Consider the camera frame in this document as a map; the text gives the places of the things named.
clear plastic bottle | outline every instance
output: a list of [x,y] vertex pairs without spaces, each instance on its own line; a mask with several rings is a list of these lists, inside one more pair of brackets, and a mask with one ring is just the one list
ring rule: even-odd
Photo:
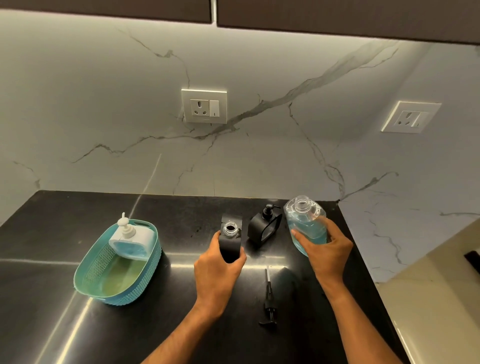
[[[327,229],[324,224],[316,221],[319,216],[326,216],[322,207],[307,196],[301,195],[292,198],[283,207],[287,217],[288,227],[300,231],[314,244],[327,242]],[[300,252],[306,256],[305,249],[292,235],[292,240]]]

pump dispenser head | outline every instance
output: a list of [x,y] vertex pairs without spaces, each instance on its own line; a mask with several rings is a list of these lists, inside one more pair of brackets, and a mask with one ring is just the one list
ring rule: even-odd
[[121,215],[121,219],[119,219],[117,222],[118,226],[123,226],[122,233],[125,239],[131,238],[136,233],[135,228],[133,227],[133,225],[129,224],[129,221],[130,220],[125,217],[125,213],[123,212]]

marble backsplash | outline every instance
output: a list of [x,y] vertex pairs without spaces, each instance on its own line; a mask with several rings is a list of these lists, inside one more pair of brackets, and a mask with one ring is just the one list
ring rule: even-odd
[[[479,216],[473,47],[11,11],[0,46],[0,220],[38,189],[307,194],[385,281]],[[184,123],[183,87],[227,90],[228,124]],[[380,133],[398,99],[443,105]]]

black countertop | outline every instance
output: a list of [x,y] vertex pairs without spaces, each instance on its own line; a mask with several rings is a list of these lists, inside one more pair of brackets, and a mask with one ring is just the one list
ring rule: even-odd
[[[219,230],[222,213],[243,216],[246,232],[249,219],[272,201],[144,195],[133,218],[158,228],[164,252],[143,295],[114,307],[75,293],[78,262],[122,212],[130,212],[137,197],[39,191],[0,227],[1,363],[141,362],[195,302],[191,265]],[[275,200],[280,206],[285,202]],[[352,239],[338,205],[320,204]],[[285,220],[260,251],[246,241],[246,233],[242,240],[248,268],[191,363],[347,363],[332,308],[307,257],[293,245]],[[265,319],[267,264],[276,266],[271,271],[278,303],[276,332],[258,325]],[[344,280],[387,343],[408,363],[356,246]]]

cabinet door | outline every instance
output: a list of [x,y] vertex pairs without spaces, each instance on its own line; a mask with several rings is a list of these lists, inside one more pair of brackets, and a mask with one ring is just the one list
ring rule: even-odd
[[0,8],[211,23],[210,0],[0,0]]
[[480,44],[479,0],[217,0],[219,26]]

